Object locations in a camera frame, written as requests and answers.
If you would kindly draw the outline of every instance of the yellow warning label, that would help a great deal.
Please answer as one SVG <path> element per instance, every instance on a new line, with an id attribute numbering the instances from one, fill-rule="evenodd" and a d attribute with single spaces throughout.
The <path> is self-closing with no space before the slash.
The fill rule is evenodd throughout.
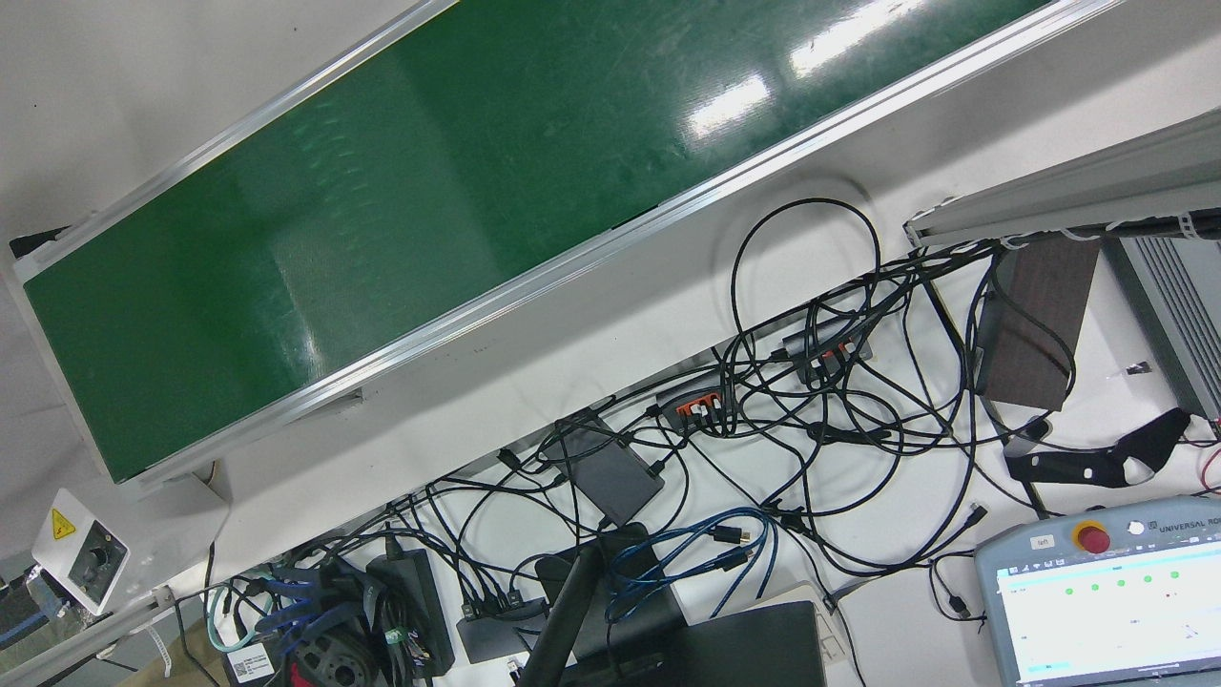
<path id="1" fill-rule="evenodd" d="M 68 522 L 68 519 L 63 517 L 59 510 L 51 509 L 51 537 L 59 542 L 73 532 L 76 532 L 76 526 Z"/>

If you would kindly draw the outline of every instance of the knob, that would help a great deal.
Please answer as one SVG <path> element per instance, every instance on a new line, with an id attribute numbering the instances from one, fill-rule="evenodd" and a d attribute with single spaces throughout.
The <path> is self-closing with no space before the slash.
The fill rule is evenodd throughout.
<path id="1" fill-rule="evenodd" d="M 1111 537 L 1103 528 L 1090 525 L 1077 532 L 1077 545 L 1090 554 L 1105 554 L 1111 548 Z"/>

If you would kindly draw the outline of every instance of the barcode label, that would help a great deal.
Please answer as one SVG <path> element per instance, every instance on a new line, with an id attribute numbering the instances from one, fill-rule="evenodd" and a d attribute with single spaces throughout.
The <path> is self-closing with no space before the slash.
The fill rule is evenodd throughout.
<path id="1" fill-rule="evenodd" d="M 231 653 L 228 659 L 230 666 L 233 667 L 233 675 L 239 683 L 275 675 L 276 672 L 263 644 L 250 644 L 244 649 L 238 649 Z"/>

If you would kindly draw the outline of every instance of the red emergency stop button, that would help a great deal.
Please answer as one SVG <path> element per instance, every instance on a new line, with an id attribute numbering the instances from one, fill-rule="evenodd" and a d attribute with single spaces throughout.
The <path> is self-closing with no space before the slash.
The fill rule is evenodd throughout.
<path id="1" fill-rule="evenodd" d="M 1096 523 L 1078 526 L 1073 538 L 1078 547 L 1090 554 L 1105 554 L 1111 548 L 1111 537 Z"/>

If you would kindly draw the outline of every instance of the aluminum frame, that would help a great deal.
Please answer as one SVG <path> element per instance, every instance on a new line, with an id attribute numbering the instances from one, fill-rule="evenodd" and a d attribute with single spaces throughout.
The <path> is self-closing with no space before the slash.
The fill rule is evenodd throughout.
<path id="1" fill-rule="evenodd" d="M 1082 155 L 907 220 L 916 246 L 1175 216 L 1221 199 L 1221 110 Z"/>
<path id="2" fill-rule="evenodd" d="M 84 628 L 79 635 L 73 635 L 17 667 L 0 674 L 0 687 L 42 685 L 68 670 L 81 659 L 96 655 L 171 608 L 173 608 L 173 594 L 170 588 L 158 587 L 153 589 L 151 597 L 132 603 Z"/>
<path id="3" fill-rule="evenodd" d="M 228 451 L 350 394 L 368 382 L 444 345 L 463 333 L 503 316 L 519 305 L 596 268 L 617 253 L 669 225 L 763 178 L 779 173 L 818 149 L 840 140 L 913 103 L 937 95 L 1122 4 L 1123 0 L 1060 0 L 1005 26 L 951 55 L 853 103 L 729 170 L 661 203 L 653 210 L 610 228 L 580 245 L 502 283 L 487 293 L 387 343 L 364 359 L 167 456 L 122 487 L 133 497 L 167 480 L 197 470 Z M 437 16 L 454 0 L 426 0 L 358 44 L 337 61 L 302 81 L 247 118 L 227 128 L 183 161 L 158 174 L 106 211 L 40 246 L 18 261 L 22 282 L 109 228 L 187 174 L 236 145 L 261 126 L 335 82 L 391 43 Z"/>

